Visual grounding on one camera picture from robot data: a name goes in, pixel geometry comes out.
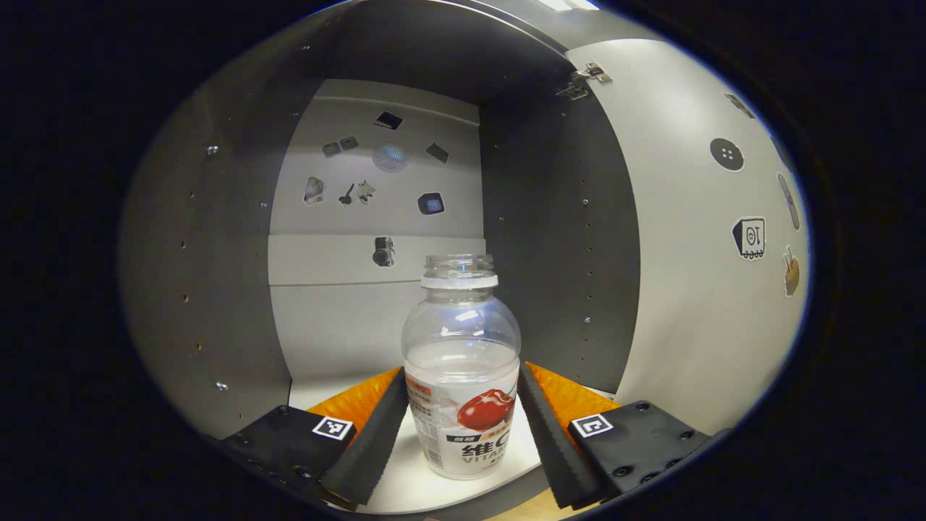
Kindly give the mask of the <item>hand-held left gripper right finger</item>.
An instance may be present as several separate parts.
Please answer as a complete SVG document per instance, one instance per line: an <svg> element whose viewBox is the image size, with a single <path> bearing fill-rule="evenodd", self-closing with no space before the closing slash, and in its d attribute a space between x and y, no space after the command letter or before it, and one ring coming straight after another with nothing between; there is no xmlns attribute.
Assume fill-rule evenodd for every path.
<svg viewBox="0 0 926 521"><path fill-rule="evenodd" d="M518 396L562 509L638 494L729 434L705 434L650 400L620 405L530 362L520 364Z"/></svg>

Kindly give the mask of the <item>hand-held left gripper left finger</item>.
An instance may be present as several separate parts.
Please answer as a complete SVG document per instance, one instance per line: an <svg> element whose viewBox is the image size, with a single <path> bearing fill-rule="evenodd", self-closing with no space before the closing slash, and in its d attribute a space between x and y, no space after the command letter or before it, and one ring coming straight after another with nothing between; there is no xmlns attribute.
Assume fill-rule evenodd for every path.
<svg viewBox="0 0 926 521"><path fill-rule="evenodd" d="M408 409L406 383L396 367L307 410L280 405L218 448L302 500L357 510L391 458Z"/></svg>

